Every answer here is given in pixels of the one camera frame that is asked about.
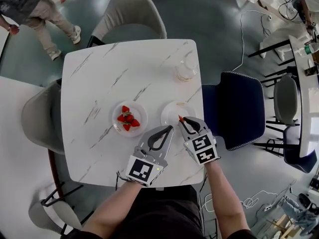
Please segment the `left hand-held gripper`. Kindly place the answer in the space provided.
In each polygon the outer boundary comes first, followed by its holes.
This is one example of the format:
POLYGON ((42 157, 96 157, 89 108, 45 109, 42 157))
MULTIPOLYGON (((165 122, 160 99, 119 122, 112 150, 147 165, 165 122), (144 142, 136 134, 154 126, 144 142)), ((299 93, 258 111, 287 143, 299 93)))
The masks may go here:
POLYGON ((158 126, 145 132, 139 146, 135 147, 133 155, 130 156, 126 178, 150 187, 168 165, 166 156, 173 135, 172 125, 158 126))

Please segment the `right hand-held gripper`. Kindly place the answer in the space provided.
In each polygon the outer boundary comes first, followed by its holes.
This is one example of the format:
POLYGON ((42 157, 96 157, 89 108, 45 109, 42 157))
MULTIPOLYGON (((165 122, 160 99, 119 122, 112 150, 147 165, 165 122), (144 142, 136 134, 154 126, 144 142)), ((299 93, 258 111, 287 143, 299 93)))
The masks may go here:
POLYGON ((195 117, 184 117, 178 127, 184 138, 184 147, 198 165, 220 159, 216 150, 216 139, 204 120, 195 117))

